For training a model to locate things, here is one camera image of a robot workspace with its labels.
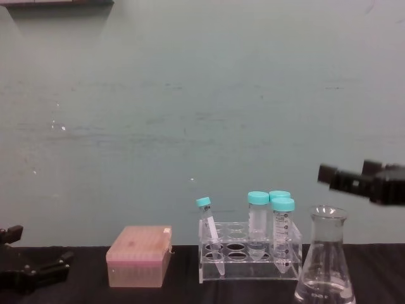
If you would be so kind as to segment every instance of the pink pipette tip box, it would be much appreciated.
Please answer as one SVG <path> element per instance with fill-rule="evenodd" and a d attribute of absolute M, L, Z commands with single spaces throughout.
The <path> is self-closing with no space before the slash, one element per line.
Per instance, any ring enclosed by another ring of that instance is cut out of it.
<path fill-rule="evenodd" d="M 161 287 L 170 256 L 170 226 L 127 226 L 106 255 L 109 286 Z"/>

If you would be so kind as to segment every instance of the erlenmeyer flask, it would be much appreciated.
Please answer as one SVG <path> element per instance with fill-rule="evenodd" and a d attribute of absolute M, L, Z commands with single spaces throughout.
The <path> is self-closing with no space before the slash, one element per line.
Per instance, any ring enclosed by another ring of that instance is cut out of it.
<path fill-rule="evenodd" d="M 343 252 L 347 212 L 329 206 L 311 208 L 312 237 L 294 294 L 297 303 L 355 304 Z"/>

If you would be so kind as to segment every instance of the teal screw cap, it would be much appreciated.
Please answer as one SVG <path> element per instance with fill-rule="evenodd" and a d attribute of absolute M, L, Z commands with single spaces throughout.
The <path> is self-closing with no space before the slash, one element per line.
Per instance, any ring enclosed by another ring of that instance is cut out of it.
<path fill-rule="evenodd" d="M 296 208 L 296 202 L 292 198 L 274 198 L 271 203 L 274 211 L 289 212 Z"/>
<path fill-rule="evenodd" d="M 196 205 L 198 207 L 208 206 L 210 204 L 211 204 L 211 200 L 209 199 L 209 197 L 199 198 L 196 200 Z"/>
<path fill-rule="evenodd" d="M 252 205 L 266 205 L 270 201 L 267 192 L 252 191 L 247 194 L 247 201 Z"/>
<path fill-rule="evenodd" d="M 270 192 L 269 197 L 270 197 L 270 201 L 273 201 L 273 199 L 275 199 L 275 198 L 290 198 L 291 193 L 289 193 L 287 191 L 276 190 L 276 191 Z"/>

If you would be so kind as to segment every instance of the painted wall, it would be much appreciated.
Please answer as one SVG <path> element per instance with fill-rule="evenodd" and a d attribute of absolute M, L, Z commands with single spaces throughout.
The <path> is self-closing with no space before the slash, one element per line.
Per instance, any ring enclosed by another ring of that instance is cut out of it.
<path fill-rule="evenodd" d="M 405 163 L 405 1 L 116 0 L 0 8 L 0 226 L 107 245 L 124 225 L 197 243 L 194 199 L 250 190 L 349 211 L 348 243 L 404 242 L 405 208 L 316 183 L 327 162 Z"/>

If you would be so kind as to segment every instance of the black table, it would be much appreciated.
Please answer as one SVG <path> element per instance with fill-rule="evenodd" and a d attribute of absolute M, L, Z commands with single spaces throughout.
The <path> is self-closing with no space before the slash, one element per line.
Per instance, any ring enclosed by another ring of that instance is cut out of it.
<path fill-rule="evenodd" d="M 294 281 L 227 281 L 198 283 L 198 247 L 174 246 L 175 254 L 160 289 L 112 289 L 108 286 L 108 247 L 21 248 L 40 262 L 65 251 L 75 253 L 67 282 L 21 296 L 0 292 L 0 304 L 259 304 L 290 303 Z M 304 256 L 308 245 L 304 245 Z M 344 245 L 358 304 L 405 304 L 405 244 Z"/>

